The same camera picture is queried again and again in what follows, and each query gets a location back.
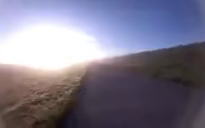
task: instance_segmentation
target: ground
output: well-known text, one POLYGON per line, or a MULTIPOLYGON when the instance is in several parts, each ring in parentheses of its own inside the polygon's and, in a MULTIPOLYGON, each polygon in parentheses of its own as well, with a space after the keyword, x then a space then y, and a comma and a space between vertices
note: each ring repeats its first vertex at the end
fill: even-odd
POLYGON ((0 128, 52 128, 72 103, 85 67, 26 71, 0 65, 0 128))
POLYGON ((99 64, 83 79, 76 104, 57 128, 188 127, 205 98, 182 84, 99 64))

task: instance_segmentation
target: dry grass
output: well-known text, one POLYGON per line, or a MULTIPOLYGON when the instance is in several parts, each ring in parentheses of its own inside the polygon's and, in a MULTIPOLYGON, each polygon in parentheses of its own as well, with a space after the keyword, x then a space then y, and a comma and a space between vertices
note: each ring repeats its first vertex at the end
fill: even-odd
POLYGON ((0 67, 0 128, 53 128, 72 103, 85 68, 12 73, 0 67))
POLYGON ((194 88, 205 88, 205 42, 164 48, 105 61, 107 70, 126 70, 194 88))

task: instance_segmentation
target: blue sky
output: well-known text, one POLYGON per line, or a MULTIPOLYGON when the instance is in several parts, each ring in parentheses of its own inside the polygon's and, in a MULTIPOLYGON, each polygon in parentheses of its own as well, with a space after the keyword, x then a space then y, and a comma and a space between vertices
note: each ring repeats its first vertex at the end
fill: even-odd
POLYGON ((0 3, 0 34, 36 19, 55 19, 96 37, 110 53, 205 40, 198 0, 20 0, 0 3))

